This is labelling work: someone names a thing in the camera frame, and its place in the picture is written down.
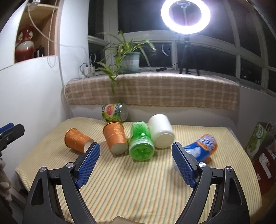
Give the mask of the wooden wall shelf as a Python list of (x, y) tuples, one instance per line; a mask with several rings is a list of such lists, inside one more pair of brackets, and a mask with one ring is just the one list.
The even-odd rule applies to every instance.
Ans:
[(59, 3), (60, 1), (28, 1), (25, 4), (18, 31), (26, 25), (34, 26), (32, 41), (35, 49), (31, 59), (57, 54)]

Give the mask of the black tripod stand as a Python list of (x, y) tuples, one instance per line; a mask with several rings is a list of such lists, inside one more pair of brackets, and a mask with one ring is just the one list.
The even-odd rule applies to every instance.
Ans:
[(200, 72), (198, 69), (196, 56), (194, 54), (194, 51), (190, 42), (190, 37), (189, 35), (184, 35), (184, 49), (183, 49), (183, 54), (181, 58), (181, 66), (179, 68), (179, 73), (182, 74), (183, 69), (185, 69), (185, 73), (188, 74), (191, 64), (195, 66), (196, 74), (199, 76)]

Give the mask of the blue orange plastic bottle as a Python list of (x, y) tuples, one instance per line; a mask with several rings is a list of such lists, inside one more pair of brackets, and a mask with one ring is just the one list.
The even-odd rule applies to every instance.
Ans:
[(186, 145), (183, 149), (193, 156), (197, 162), (208, 163), (211, 161), (211, 155), (217, 150), (217, 141), (209, 134), (205, 134), (195, 142)]

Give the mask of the green grapefruit drink can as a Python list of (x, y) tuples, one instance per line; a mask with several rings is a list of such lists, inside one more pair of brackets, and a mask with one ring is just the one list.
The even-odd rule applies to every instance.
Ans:
[(108, 122), (124, 122), (128, 117), (127, 106), (124, 103), (106, 104), (102, 107), (101, 115)]

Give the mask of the orange paper cup gold rim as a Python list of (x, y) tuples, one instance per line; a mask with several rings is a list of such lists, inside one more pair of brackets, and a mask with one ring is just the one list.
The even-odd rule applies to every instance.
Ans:
[(84, 154), (89, 149), (94, 140), (80, 132), (78, 129), (71, 128), (66, 132), (64, 142), (68, 148)]

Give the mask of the white power strip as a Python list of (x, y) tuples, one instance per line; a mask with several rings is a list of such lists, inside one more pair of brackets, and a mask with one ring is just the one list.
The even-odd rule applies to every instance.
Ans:
[(83, 63), (79, 67), (80, 72), (87, 78), (95, 76), (95, 67), (92, 64)]

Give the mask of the spider plant in pot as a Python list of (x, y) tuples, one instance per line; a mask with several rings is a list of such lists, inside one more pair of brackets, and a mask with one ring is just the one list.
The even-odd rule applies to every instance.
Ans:
[(123, 31), (118, 34), (101, 32), (100, 34), (110, 36), (114, 42), (109, 43), (102, 51), (107, 52), (106, 56), (97, 62), (100, 67), (96, 70), (102, 71), (108, 75), (111, 80), (111, 91), (114, 92), (114, 85), (117, 82), (118, 75), (132, 74), (139, 72), (140, 57), (145, 59), (150, 65), (148, 56), (144, 48), (156, 53), (154, 44), (144, 37), (135, 36), (128, 40)]

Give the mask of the plaid beige sill cloth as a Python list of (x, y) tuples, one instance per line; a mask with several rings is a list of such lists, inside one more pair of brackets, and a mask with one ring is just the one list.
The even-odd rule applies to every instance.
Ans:
[(69, 105), (126, 105), (239, 109), (239, 86), (228, 79), (171, 72), (142, 72), (70, 81), (65, 86)]

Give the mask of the white plastic cup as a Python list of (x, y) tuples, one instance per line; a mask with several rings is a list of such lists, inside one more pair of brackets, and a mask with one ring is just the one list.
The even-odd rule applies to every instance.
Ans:
[(155, 114), (148, 121), (148, 128), (156, 148), (168, 148), (175, 139), (175, 134), (168, 117), (164, 114)]

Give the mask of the red cardboard box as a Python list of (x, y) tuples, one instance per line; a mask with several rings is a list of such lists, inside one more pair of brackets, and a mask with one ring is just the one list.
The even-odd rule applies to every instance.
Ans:
[(259, 183), (261, 195), (267, 194), (275, 183), (275, 159), (266, 149), (257, 153), (253, 167)]

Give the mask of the green plastic jar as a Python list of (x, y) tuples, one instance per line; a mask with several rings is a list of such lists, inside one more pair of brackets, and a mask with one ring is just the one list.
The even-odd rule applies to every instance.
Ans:
[(129, 139), (129, 155), (135, 161), (148, 161), (154, 153), (155, 147), (147, 124), (144, 121), (134, 122)]

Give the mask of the green cardboard box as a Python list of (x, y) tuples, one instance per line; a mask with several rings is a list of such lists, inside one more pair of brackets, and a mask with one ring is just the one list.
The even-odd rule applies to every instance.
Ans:
[(274, 140), (275, 126), (271, 122), (258, 122), (245, 149), (251, 161), (255, 160), (259, 149), (269, 146)]

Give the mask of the red white ceramic vase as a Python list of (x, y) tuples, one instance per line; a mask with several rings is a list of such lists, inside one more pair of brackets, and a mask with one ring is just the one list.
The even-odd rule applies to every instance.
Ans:
[(32, 41), (34, 35), (33, 30), (33, 25), (26, 25), (18, 31), (14, 52), (17, 63), (32, 58), (35, 49), (34, 42)]

